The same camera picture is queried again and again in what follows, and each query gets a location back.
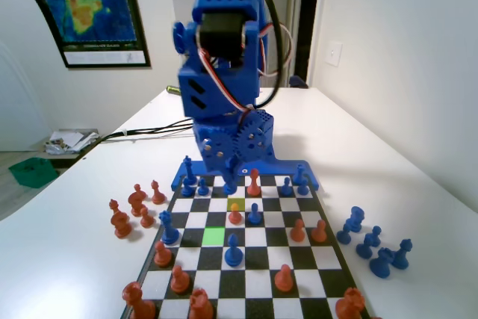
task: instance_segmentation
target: orange pawn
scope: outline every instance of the orange pawn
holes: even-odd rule
[[[311,236],[314,241],[319,243],[325,242],[327,240],[325,220],[318,220],[317,227],[312,229]]]

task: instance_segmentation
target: wall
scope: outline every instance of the wall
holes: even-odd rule
[[[476,0],[325,0],[311,74],[475,211],[477,24]],[[344,44],[338,67],[323,61],[329,41]]]
[[[34,0],[0,0],[0,41],[21,63],[48,125],[113,131],[168,84],[181,58],[173,47],[173,0],[138,0],[151,69],[67,69]]]

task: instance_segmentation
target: table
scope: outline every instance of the table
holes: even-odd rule
[[[275,117],[277,158],[309,161],[334,232],[353,205],[365,210],[362,233],[341,249],[372,315],[476,317],[477,213],[316,89],[281,89],[267,110]],[[121,128],[182,118],[181,98],[164,91]],[[170,198],[185,155],[200,159],[190,130],[102,143],[0,222],[1,317],[119,318],[122,290],[137,278],[156,231],[140,228],[118,240],[109,200],[129,211],[133,185],[151,193],[153,179]],[[386,280],[355,253],[375,225],[382,227],[383,246],[398,249],[404,238],[414,245],[409,269]]]

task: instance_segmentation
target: pawn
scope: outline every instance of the pawn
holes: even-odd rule
[[[373,243],[373,238],[371,236],[371,233],[366,234],[364,238],[364,243],[357,244],[357,247],[356,247],[357,254],[361,256],[363,259],[370,259],[373,255],[372,249],[370,248],[370,246],[372,246],[372,243]]]
[[[409,267],[409,261],[406,258],[406,253],[412,250],[412,240],[411,239],[404,239],[402,243],[400,243],[400,249],[396,251],[395,259],[391,263],[394,267],[398,269],[406,269]]]
[[[173,268],[173,279],[171,279],[171,289],[177,293],[184,293],[189,288],[189,275],[184,272],[180,265]]]
[[[342,244],[348,244],[352,240],[350,237],[350,226],[348,223],[344,224],[344,229],[337,232],[337,241],[341,242]]]
[[[200,196],[207,196],[208,193],[209,193],[209,188],[208,188],[208,186],[206,186],[206,180],[205,179],[200,179],[197,194],[199,194]]]
[[[305,196],[306,194],[308,194],[307,179],[303,179],[303,180],[302,180],[302,184],[297,188],[297,192],[298,192],[301,196]]]
[[[146,207],[141,208],[140,212],[142,217],[140,223],[143,228],[149,228],[156,222],[155,218],[148,214],[148,209]]]
[[[302,242],[305,238],[304,233],[304,221],[301,219],[296,219],[295,226],[291,229],[291,238],[295,242]]]
[[[212,319],[214,310],[206,291],[202,288],[193,290],[189,298],[189,319]]]
[[[281,270],[274,277],[274,284],[280,291],[287,292],[292,289],[294,281],[292,280],[291,268],[288,265],[283,264],[281,266]]]
[[[284,185],[281,187],[281,195],[290,196],[292,194],[291,179],[286,177]]]
[[[162,241],[156,242],[155,250],[155,263],[160,267],[167,267],[173,257],[171,250],[166,248]]]
[[[318,243],[322,243],[327,240],[325,220],[317,221],[317,227],[312,229],[311,236],[312,236],[312,239]]]
[[[232,224],[239,224],[242,221],[242,214],[239,212],[239,205],[232,203],[231,213],[229,214],[229,222]]]
[[[154,194],[152,195],[152,198],[151,198],[152,202],[155,205],[160,205],[162,202],[166,200],[166,196],[164,196],[164,194],[159,191],[159,185],[155,180],[151,182],[151,188],[154,191]]]
[[[133,307],[131,319],[154,319],[156,306],[151,300],[143,300],[143,291],[138,282],[129,283],[122,291],[122,298]]]

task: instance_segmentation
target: white square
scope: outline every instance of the white square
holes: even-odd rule
[[[161,319],[187,318],[189,299],[165,299],[161,304]]]
[[[251,212],[251,206],[253,203],[257,203],[257,210],[259,212],[264,211],[264,206],[262,205],[262,198],[246,198],[245,205],[246,205],[246,212]]]
[[[295,198],[279,198],[283,212],[300,212],[299,203]]]
[[[224,255],[226,254],[226,250],[229,249],[229,247],[223,247],[223,262],[221,263],[221,269],[222,270],[244,270],[246,265],[245,265],[245,258],[246,255],[244,254],[245,248],[244,247],[238,247],[242,251],[242,262],[237,266],[237,267],[231,267],[229,264],[226,263],[226,260],[224,259]]]
[[[297,289],[301,298],[325,298],[322,280],[318,270],[295,270]]]
[[[312,247],[315,263],[319,269],[341,269],[334,247]]]
[[[141,285],[143,299],[164,299],[170,277],[171,270],[151,270],[147,272],[143,285]]]
[[[227,198],[211,198],[209,202],[210,212],[227,212]]]
[[[321,219],[319,211],[300,212],[304,225],[309,228],[316,228],[317,222]]]
[[[279,192],[276,186],[262,186],[261,187],[262,198],[279,198]]]
[[[233,224],[229,221],[230,213],[231,212],[227,212],[226,228],[244,228],[246,226],[246,214],[244,212],[239,212],[242,215],[242,218],[238,224]]]
[[[198,270],[194,278],[194,288],[202,288],[208,293],[209,299],[217,299],[220,277],[220,270]]]
[[[246,270],[246,298],[272,298],[268,270]]]
[[[200,252],[201,248],[180,247],[175,264],[181,265],[183,270],[196,270]]]
[[[219,299],[217,317],[220,319],[244,319],[246,317],[245,299]]]
[[[284,228],[284,217],[282,212],[264,212],[264,224],[266,228],[280,227]]]
[[[246,228],[246,247],[267,247],[265,228]]]
[[[186,228],[205,228],[207,219],[208,212],[191,212],[187,216]]]
[[[270,269],[281,269],[283,264],[288,265],[291,269],[294,268],[289,247],[268,247],[267,257]]]
[[[190,212],[192,205],[193,205],[192,198],[178,198],[174,202],[174,207],[172,212]]]
[[[299,298],[274,298],[275,319],[303,319]]]
[[[311,243],[308,241],[307,233],[305,233],[305,228],[302,228],[305,234],[304,240],[302,242],[296,242],[295,240],[292,239],[291,230],[292,228],[285,229],[285,231],[287,232],[287,240],[289,242],[290,247],[309,247],[311,245]]]

